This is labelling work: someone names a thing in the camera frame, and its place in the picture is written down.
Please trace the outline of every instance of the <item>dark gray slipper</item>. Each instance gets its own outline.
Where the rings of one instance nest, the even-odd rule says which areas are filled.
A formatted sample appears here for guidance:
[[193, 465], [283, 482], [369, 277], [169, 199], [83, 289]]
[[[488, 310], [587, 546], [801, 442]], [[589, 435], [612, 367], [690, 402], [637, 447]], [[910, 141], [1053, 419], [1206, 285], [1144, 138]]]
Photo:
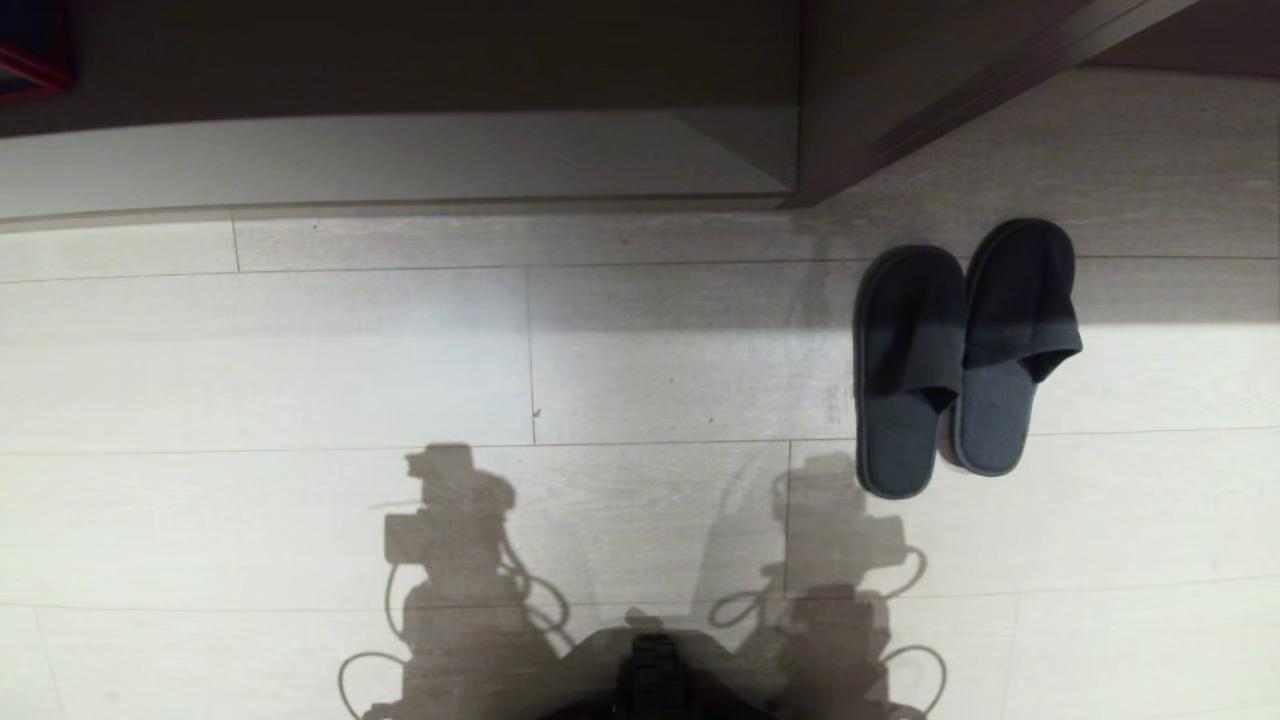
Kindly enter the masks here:
[[1084, 347], [1074, 282], [1071, 240], [1047, 220], [1007, 222], [974, 255], [951, 434], [965, 469], [1004, 475], [1021, 459], [1036, 387]]
[[869, 492], [929, 484], [942, 414], [960, 392], [964, 272], [945, 250], [901, 247], [867, 272], [855, 314], [858, 468]]

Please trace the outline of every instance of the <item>slipper toe cover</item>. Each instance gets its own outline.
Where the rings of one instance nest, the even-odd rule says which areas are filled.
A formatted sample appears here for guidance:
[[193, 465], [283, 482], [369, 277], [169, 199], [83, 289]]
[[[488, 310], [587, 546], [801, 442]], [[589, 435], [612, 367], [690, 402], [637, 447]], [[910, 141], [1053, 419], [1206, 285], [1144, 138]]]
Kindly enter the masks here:
[[884, 497], [928, 484], [938, 419], [960, 389], [964, 277], [954, 258], [919, 251], [886, 268], [864, 314], [860, 424], [864, 482]]
[[957, 451], [984, 474], [1021, 459], [1036, 387], [1080, 351], [1075, 255], [1057, 225], [1018, 223], [986, 252], [970, 295]]

